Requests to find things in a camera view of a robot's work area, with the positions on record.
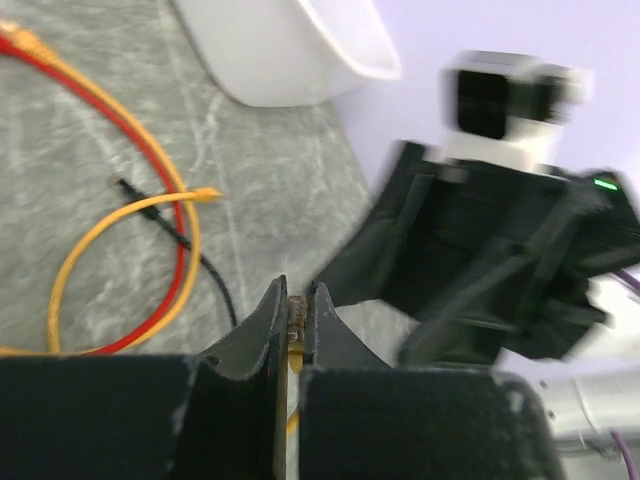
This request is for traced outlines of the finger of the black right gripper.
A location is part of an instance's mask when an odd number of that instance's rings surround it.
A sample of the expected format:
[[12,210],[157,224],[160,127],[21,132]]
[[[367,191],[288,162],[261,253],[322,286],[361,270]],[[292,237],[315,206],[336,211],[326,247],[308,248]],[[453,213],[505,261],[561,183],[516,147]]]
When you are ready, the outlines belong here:
[[500,320],[482,301],[500,270],[500,169],[427,160],[403,141],[387,183],[350,240],[317,274],[335,306],[381,300],[418,321],[403,366],[491,365]]

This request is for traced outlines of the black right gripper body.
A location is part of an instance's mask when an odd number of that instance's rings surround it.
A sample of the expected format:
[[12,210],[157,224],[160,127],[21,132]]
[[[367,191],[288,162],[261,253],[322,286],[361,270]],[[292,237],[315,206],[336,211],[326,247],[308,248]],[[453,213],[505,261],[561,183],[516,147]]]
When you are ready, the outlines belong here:
[[606,320],[587,298],[590,278],[639,261],[639,218],[618,172],[523,195],[439,316],[442,360],[493,360],[501,348],[561,358]]

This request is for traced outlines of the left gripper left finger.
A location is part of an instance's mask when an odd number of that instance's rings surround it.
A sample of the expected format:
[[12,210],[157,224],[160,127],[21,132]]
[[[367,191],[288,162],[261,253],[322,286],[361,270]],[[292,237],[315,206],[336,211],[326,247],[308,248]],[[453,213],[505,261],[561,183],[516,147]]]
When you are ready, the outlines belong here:
[[255,310],[198,355],[173,478],[285,477],[287,297],[286,278],[274,279]]

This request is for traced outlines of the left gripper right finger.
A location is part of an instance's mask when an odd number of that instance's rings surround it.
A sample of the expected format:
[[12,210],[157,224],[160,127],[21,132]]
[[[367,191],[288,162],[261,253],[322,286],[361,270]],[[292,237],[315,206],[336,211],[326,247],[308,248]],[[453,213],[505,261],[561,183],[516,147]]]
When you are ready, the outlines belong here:
[[301,380],[313,375],[346,380],[392,371],[339,317],[324,283],[311,284],[308,300]]

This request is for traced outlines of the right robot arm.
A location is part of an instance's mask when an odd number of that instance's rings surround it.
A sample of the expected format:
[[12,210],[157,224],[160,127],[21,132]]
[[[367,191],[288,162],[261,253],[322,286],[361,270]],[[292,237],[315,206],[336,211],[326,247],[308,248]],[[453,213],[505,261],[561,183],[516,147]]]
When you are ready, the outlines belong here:
[[304,479],[561,479],[564,452],[639,436],[639,370],[525,379],[609,313],[596,277],[639,261],[613,171],[548,175],[398,146],[387,184],[314,279]]

